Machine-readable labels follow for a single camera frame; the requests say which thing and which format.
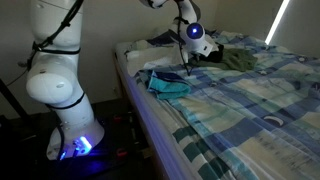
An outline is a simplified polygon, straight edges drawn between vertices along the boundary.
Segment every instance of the dark floor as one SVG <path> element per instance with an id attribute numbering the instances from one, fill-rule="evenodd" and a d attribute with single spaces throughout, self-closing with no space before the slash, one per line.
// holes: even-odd
<path id="1" fill-rule="evenodd" d="M 92 107 L 106 130 L 104 139 L 88 156 L 62 161 L 49 161 L 45 154 L 55 113 L 32 115 L 32 125 L 10 120 L 11 128 L 0 131 L 0 179 L 159 179 L 148 153 L 142 153 L 148 144 L 130 106 L 119 99 Z"/>

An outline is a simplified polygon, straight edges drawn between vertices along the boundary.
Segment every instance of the blue led light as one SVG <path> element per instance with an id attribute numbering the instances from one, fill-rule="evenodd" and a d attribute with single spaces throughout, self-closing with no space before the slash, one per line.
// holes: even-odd
<path id="1" fill-rule="evenodd" d="M 82 142 L 82 144 L 84 144 L 84 149 L 86 152 L 89 152 L 92 148 L 92 145 L 89 143 L 89 141 L 87 140 L 87 138 L 85 138 L 84 136 L 80 137 L 80 141 Z"/>
<path id="2" fill-rule="evenodd" d="M 203 34 L 203 27 L 199 23 L 192 23 L 187 27 L 187 35 L 191 39 L 199 39 Z"/>
<path id="3" fill-rule="evenodd" d="M 67 152 L 63 152 L 60 156 L 60 160 L 64 159 L 64 157 L 66 156 Z"/>

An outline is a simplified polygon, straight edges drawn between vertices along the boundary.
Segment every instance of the black stand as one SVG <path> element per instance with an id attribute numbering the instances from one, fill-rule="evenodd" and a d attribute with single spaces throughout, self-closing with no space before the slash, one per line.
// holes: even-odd
<path id="1" fill-rule="evenodd" d="M 31 124 L 32 122 L 31 122 L 30 116 L 24 111 L 22 106 L 19 104 L 16 98 L 12 95 L 10 90 L 7 88 L 7 86 L 3 83 L 1 79 L 0 79 L 0 91 L 3 94 L 3 96 L 7 99 L 7 101 L 11 104 L 11 106 L 16 110 L 16 112 L 19 114 L 21 119 Z"/>

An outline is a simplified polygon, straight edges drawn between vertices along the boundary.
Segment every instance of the green cloth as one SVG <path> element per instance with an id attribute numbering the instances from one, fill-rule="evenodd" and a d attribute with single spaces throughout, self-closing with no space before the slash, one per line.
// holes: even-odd
<path id="1" fill-rule="evenodd" d="M 245 72 L 252 70 L 257 58 L 250 54 L 249 50 L 245 49 L 224 49 L 223 56 L 219 63 L 209 61 L 191 60 L 191 64 L 198 67 L 217 67 L 223 70 L 238 70 Z"/>

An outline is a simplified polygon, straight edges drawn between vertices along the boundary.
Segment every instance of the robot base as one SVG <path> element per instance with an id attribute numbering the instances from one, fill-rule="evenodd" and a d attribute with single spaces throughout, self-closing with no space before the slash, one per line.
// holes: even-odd
<path id="1" fill-rule="evenodd" d="M 102 140 L 105 130 L 98 120 L 94 120 L 87 125 L 84 130 L 75 132 L 64 132 L 64 146 L 61 157 L 59 156 L 61 136 L 57 128 L 51 134 L 47 147 L 47 157 L 49 160 L 62 160 L 64 158 L 86 156 Z"/>
<path id="2" fill-rule="evenodd" d="M 54 179 L 90 179 L 90 177 L 99 176 L 102 172 L 126 164 L 129 159 L 129 152 L 126 150 L 128 145 L 126 135 L 129 134 L 118 136 L 113 131 L 118 132 L 119 128 L 126 129 L 128 124 L 124 124 L 125 122 L 115 123 L 109 118 L 98 118 L 97 122 L 98 127 L 102 126 L 104 129 L 102 140 L 87 155 L 65 158 L 61 161 L 49 160 L 49 177 L 54 177 Z"/>

